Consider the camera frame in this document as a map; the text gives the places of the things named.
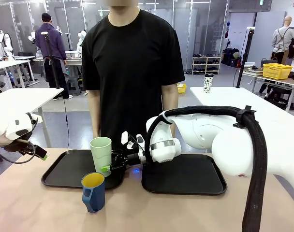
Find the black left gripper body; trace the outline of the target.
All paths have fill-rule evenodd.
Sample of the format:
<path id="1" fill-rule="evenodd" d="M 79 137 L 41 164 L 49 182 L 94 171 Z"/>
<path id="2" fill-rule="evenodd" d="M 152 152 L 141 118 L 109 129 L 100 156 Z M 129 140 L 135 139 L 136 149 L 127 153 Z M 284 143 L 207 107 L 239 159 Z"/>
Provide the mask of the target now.
<path id="1" fill-rule="evenodd" d="M 5 150 L 7 152 L 19 152 L 22 155 L 33 155 L 34 153 L 34 144 L 31 143 L 30 141 L 23 140 L 23 139 L 17 139 L 14 140 L 12 143 L 9 145 L 5 146 Z"/>

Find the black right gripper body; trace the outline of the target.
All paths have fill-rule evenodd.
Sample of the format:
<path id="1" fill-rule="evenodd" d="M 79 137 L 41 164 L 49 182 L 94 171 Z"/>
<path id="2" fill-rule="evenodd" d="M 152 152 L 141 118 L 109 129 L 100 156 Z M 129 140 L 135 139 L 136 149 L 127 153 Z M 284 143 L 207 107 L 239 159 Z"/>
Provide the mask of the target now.
<path id="1" fill-rule="evenodd" d="M 140 158 L 138 153 L 134 154 L 124 154 L 122 150 L 112 151 L 112 163 L 110 165 L 110 170 L 125 170 L 126 166 L 133 166 L 140 164 Z"/>

